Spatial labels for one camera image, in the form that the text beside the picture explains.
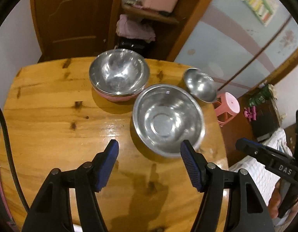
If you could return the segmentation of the right hand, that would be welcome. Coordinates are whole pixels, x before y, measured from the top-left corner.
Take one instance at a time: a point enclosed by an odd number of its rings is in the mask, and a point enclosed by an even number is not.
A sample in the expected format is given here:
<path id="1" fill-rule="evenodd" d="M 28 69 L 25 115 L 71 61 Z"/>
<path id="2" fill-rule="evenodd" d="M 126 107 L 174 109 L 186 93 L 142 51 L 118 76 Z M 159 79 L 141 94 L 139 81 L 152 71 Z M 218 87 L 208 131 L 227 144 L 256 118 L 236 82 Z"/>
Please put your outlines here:
<path id="1" fill-rule="evenodd" d="M 279 205 L 281 203 L 280 181 L 277 181 L 274 191 L 268 203 L 268 211 L 271 219 L 276 219 L 279 214 Z"/>

